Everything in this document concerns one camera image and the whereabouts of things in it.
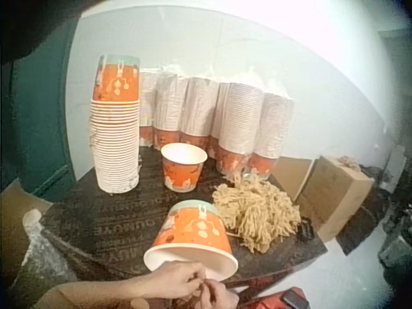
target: orange paper bucket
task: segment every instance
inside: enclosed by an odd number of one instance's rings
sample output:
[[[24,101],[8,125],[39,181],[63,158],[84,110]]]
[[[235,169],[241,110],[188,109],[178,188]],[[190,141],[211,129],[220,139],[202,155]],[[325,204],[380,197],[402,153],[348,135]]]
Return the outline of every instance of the orange paper bucket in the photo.
[[[179,131],[164,131],[156,129],[155,127],[153,128],[153,145],[157,150],[161,150],[161,148],[167,144],[178,143],[179,139]]]
[[[207,145],[209,143],[209,137],[208,136],[193,136],[193,135],[182,133],[180,142],[185,143],[185,144],[194,145],[206,151]]]
[[[175,192],[189,192],[198,183],[207,153],[196,146],[173,143],[162,147],[165,185]]]
[[[224,175],[241,172],[246,167],[247,159],[245,154],[233,153],[219,146],[216,168]]]
[[[135,102],[139,99],[139,58],[122,55],[101,56],[93,100]]]
[[[139,145],[151,147],[153,145],[153,127],[139,127]]]
[[[238,261],[215,206],[187,200],[172,207],[144,255],[144,263],[152,271],[167,261],[198,261],[205,266],[206,276],[218,281],[234,275]]]
[[[253,153],[247,162],[248,169],[253,173],[258,173],[263,178],[269,178],[270,171],[275,166],[277,159],[269,159]]]
[[[209,138],[209,147],[207,149],[207,155],[212,158],[216,159],[219,157],[219,140],[212,135]]]

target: dark table surface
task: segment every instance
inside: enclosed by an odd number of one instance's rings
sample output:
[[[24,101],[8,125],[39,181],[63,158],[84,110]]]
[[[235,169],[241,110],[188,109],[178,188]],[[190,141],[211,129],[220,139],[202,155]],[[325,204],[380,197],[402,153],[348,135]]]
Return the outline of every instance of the dark table surface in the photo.
[[[79,279],[109,280],[148,272],[143,255],[150,248],[169,209],[182,200],[212,203],[215,186],[226,182],[214,160],[206,161],[197,188],[176,193],[164,186],[162,158],[153,148],[140,148],[142,168],[136,188],[110,195],[97,185],[94,169],[85,174],[61,203],[42,217],[43,234],[64,252]],[[238,272],[227,282],[248,280],[290,270],[324,254],[315,238],[300,243],[295,236],[272,243],[266,254],[251,253],[241,240],[229,237]]]

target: teal door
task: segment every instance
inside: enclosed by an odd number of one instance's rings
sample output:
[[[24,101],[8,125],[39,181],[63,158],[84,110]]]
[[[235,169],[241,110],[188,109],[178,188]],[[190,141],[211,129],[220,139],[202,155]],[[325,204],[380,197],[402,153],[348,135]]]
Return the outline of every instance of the teal door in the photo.
[[[15,146],[17,174],[24,190],[50,201],[59,201],[75,184],[64,101],[77,21],[60,25],[12,68],[13,136],[9,137],[13,140],[9,144]]]

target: stacked paper cups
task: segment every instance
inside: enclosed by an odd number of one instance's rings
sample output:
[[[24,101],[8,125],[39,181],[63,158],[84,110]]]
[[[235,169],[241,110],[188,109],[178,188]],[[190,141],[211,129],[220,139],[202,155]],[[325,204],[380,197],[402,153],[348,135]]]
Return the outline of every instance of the stacked paper cups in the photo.
[[[223,112],[216,167],[230,174],[246,167],[252,154],[263,103],[263,92],[245,84],[230,83]]]
[[[223,118],[223,110],[225,108],[225,101],[228,88],[229,84],[227,83],[221,82],[219,85],[219,92],[216,100],[216,109],[214,112],[212,131],[209,139],[209,148],[207,151],[209,157],[213,159],[216,159],[218,157],[221,121]]]
[[[140,72],[139,101],[140,101],[140,145],[153,145],[153,113],[155,110],[156,83],[159,73],[157,70]]]
[[[89,119],[98,186],[108,193],[136,187],[139,154],[139,59],[100,58]]]
[[[189,79],[182,112],[183,143],[207,149],[218,90],[219,83],[213,80],[199,77]]]
[[[180,116],[185,101],[188,79],[177,74],[163,73],[156,85],[154,113],[154,148],[180,140]]]
[[[263,178],[270,176],[270,170],[281,154],[293,106],[294,103],[289,98],[265,93],[256,146],[248,161],[248,168]]]

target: floor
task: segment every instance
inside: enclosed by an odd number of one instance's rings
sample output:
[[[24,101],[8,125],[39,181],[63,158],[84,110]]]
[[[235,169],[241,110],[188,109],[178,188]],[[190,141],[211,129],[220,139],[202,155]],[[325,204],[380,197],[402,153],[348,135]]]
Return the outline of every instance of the floor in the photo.
[[[343,254],[333,239],[326,243],[328,253],[261,295],[298,286],[309,300],[311,309],[380,308],[392,295],[377,257],[385,237],[386,233],[379,225],[349,256]]]

